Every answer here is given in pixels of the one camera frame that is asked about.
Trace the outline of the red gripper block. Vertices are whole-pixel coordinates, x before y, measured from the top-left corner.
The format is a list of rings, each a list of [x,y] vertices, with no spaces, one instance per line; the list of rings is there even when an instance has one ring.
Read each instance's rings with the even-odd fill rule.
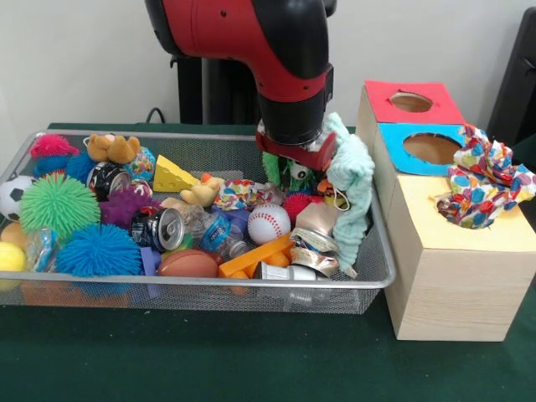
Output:
[[[322,171],[332,160],[337,148],[337,136],[334,131],[329,132],[320,141],[319,148],[314,148],[313,150],[310,149],[310,145],[290,146],[279,144],[260,131],[256,133],[255,137],[257,145],[263,152],[278,157],[286,157],[313,171]]]

